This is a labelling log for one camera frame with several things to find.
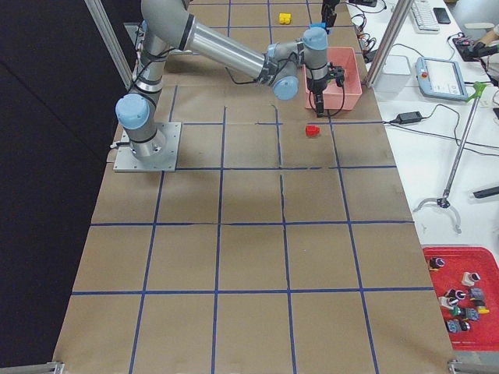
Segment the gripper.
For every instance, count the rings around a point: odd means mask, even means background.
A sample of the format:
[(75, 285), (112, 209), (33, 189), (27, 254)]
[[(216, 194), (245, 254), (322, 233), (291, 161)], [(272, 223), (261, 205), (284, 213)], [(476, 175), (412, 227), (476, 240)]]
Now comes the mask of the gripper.
[(328, 29), (331, 29), (336, 23), (338, 14), (335, 12), (335, 8), (337, 5), (338, 5), (338, 0), (322, 1), (322, 11), (321, 11), (322, 22), (327, 24)]
[(320, 79), (306, 78), (306, 87), (309, 92), (314, 94), (315, 112), (318, 118), (324, 116), (324, 96), (323, 92), (327, 89), (328, 78)]

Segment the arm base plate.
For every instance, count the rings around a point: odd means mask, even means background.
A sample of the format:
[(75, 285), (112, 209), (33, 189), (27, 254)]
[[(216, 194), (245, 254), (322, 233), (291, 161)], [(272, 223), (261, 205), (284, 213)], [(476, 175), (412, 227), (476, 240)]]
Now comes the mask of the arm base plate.
[(182, 123), (155, 122), (154, 124), (157, 126), (156, 135), (146, 143), (134, 143), (126, 131), (122, 131), (122, 138), (114, 143), (115, 172), (175, 172)]

